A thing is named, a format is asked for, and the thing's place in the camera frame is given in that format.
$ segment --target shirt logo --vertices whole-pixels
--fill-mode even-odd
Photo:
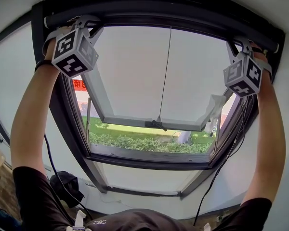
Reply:
[[[93,224],[94,224],[94,225],[106,224],[106,220],[94,221]]]

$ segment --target shirt sleeve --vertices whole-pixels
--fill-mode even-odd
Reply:
[[[248,200],[214,231],[261,231],[271,206],[272,202],[266,198]]]
[[[41,172],[30,167],[13,170],[20,215],[26,231],[65,231],[72,218]]]

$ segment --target shrub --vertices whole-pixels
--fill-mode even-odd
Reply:
[[[162,143],[152,138],[133,139],[126,136],[118,136],[117,139],[109,134],[96,135],[89,133],[90,142],[106,146],[115,146],[123,149],[132,149],[148,152],[166,153],[206,153],[210,143],[193,143],[192,145],[177,144],[176,142]]]

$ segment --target red sign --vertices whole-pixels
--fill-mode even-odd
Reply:
[[[87,91],[85,84],[83,83],[81,79],[74,79],[73,84],[74,84],[75,90]]]

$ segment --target cable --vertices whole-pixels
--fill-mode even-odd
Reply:
[[[240,128],[239,128],[239,131],[238,131],[237,135],[236,135],[236,138],[235,138],[235,140],[234,140],[234,143],[233,143],[231,149],[229,150],[229,153],[227,154],[227,156],[226,156],[226,158],[224,159],[224,161],[221,163],[221,165],[220,165],[220,166],[218,167],[218,169],[216,170],[215,175],[214,175],[214,177],[213,177],[213,179],[212,179],[212,181],[211,181],[211,183],[210,183],[209,188],[207,189],[207,191],[205,192],[205,194],[203,195],[203,197],[202,197],[202,199],[201,199],[201,201],[200,201],[199,208],[198,208],[198,211],[197,211],[197,214],[196,214],[196,217],[195,217],[195,221],[194,221],[194,225],[193,225],[193,226],[195,226],[195,224],[196,224],[196,222],[197,222],[197,218],[198,218],[199,213],[200,213],[200,208],[201,208],[201,205],[202,205],[202,202],[203,202],[205,196],[209,193],[210,189],[211,189],[212,186],[213,186],[213,183],[214,183],[216,177],[218,176],[218,174],[219,174],[219,172],[221,171],[222,167],[223,167],[223,166],[225,165],[225,163],[227,162],[228,158],[231,157],[231,156],[233,156],[233,154],[231,155],[231,152],[233,151],[233,149],[234,149],[234,147],[235,147],[235,145],[236,145],[237,138],[238,138],[238,136],[239,136],[239,134],[240,134],[240,132],[241,132],[241,128],[243,129],[243,140],[242,140],[242,143],[240,144],[239,148],[235,151],[235,153],[240,149],[240,147],[241,147],[242,144],[243,144],[243,141],[244,141],[244,138],[245,138],[244,113],[247,111],[247,107],[248,107],[248,106],[246,105],[246,109],[245,109],[245,111],[243,111],[243,107],[242,107],[241,102],[239,102],[239,104],[240,104],[241,111],[242,111],[242,124],[241,124],[241,126],[240,126]]]
[[[50,163],[51,163],[51,165],[52,165],[52,167],[53,167],[53,171],[54,171],[56,177],[58,178],[58,180],[60,181],[63,189],[64,189],[69,195],[71,195],[71,197],[72,197],[73,199],[75,199],[75,200],[80,204],[80,206],[87,212],[87,214],[88,214],[88,216],[90,217],[90,219],[93,220],[93,218],[92,218],[90,212],[88,211],[88,209],[87,209],[78,199],[76,199],[76,198],[65,188],[63,182],[61,181],[61,179],[60,179],[60,177],[59,177],[59,175],[58,175],[58,173],[57,173],[56,168],[54,167],[53,158],[52,158],[52,154],[51,154],[51,152],[50,152],[50,146],[49,146],[49,143],[48,143],[46,134],[44,134],[44,138],[45,138],[45,142],[46,142],[46,146],[47,146],[47,151],[48,151],[48,156],[49,156]]]
[[[168,60],[169,60],[170,40],[171,40],[171,26],[170,26],[170,36],[169,36],[169,45],[168,45],[168,53],[167,53],[167,63],[166,63],[166,71],[165,71],[165,78],[164,78],[164,86],[163,86],[162,100],[160,102],[160,110],[159,110],[159,116],[158,117],[160,117],[160,113],[162,112],[163,97],[164,97],[166,75],[167,75],[167,67],[168,67]]]

